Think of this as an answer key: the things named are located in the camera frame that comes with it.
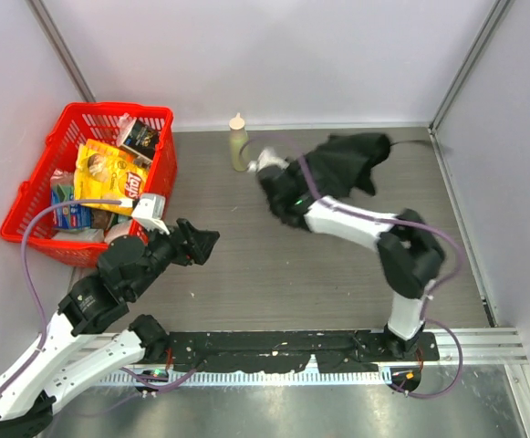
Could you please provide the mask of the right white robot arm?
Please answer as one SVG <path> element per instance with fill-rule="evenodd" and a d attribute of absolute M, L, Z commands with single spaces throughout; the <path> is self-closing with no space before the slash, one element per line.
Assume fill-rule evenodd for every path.
<path fill-rule="evenodd" d="M 396 359 L 415 352 L 425 325 L 421 315 L 425 292 L 446 258 L 431 232 L 407 225 L 423 224 L 421 216 L 410 209 L 399 215 L 376 214 L 328 195 L 317 200 L 293 180 L 287 167 L 255 164 L 253 169 L 270 212 L 282 224 L 312 234 L 333 235 L 378 255 L 393 292 L 384 348 Z"/>

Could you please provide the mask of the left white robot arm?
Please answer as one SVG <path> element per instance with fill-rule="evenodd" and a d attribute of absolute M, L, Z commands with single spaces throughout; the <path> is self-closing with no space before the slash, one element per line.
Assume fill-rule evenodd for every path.
<path fill-rule="evenodd" d="M 95 272 L 64 296 L 47 329 L 16 363 L 0 375 L 0 437 L 35 437 L 65 404 L 104 375 L 132 363 L 166 355 L 169 335 L 151 315 L 136 317 L 116 338 L 81 360 L 69 358 L 136 302 L 170 265 L 203 265 L 219 240 L 188 220 L 162 225 L 146 240 L 114 239 Z"/>

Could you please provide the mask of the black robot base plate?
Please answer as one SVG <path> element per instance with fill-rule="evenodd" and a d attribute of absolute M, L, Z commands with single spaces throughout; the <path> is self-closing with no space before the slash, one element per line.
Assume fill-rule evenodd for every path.
<path fill-rule="evenodd" d="M 440 359 L 436 338 L 420 332 L 398 341 L 380 330 L 172 332 L 176 371 L 301 372 L 315 360 L 321 373 L 374 371 L 382 362 Z"/>

